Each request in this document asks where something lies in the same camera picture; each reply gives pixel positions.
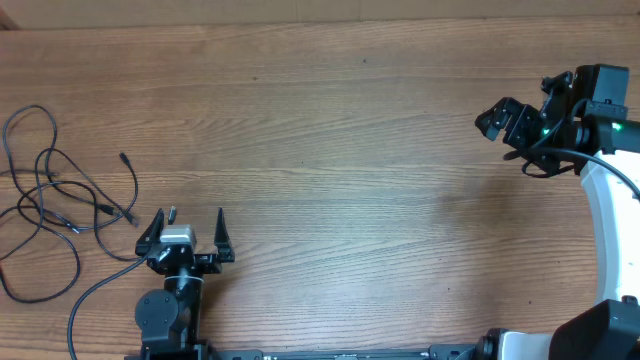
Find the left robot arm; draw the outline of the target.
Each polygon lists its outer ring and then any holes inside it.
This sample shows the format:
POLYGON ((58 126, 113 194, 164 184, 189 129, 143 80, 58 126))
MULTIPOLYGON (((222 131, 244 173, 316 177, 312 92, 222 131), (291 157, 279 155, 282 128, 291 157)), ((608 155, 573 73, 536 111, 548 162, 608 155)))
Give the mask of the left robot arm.
POLYGON ((222 272, 235 253, 226 228, 224 211, 218 210, 214 253, 196 252, 196 235, 190 225, 176 225, 175 213, 164 220, 159 210, 136 242, 135 253, 164 277, 161 289, 144 294, 135 307, 141 330, 142 359, 217 359, 216 350, 199 337, 204 277, 222 272))

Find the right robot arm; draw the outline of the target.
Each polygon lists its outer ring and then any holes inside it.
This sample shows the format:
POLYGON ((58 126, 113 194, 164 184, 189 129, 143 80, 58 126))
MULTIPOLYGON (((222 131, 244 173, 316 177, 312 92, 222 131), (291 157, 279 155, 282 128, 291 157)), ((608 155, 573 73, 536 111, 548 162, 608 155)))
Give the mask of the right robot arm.
POLYGON ((639 124, 625 105, 626 67, 582 65, 545 77, 536 109, 504 97, 475 120, 538 177, 569 171, 588 198, 598 265, 593 307, 553 334, 491 329, 468 359, 636 359, 639 356, 639 124))

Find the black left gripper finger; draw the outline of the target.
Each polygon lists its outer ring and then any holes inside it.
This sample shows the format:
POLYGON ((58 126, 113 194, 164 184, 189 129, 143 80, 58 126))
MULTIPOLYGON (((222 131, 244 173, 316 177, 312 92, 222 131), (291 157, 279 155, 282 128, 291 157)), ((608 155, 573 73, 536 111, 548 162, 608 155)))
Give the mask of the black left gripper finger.
POLYGON ((235 252, 231 244, 222 208, 219 208, 217 213, 214 245, 217 249, 216 258, 218 262, 233 263, 235 261, 235 252))
POLYGON ((150 225, 136 241, 135 254, 137 256, 146 256, 151 251, 152 246, 159 242, 164 228, 164 217, 164 210, 159 209, 150 225))

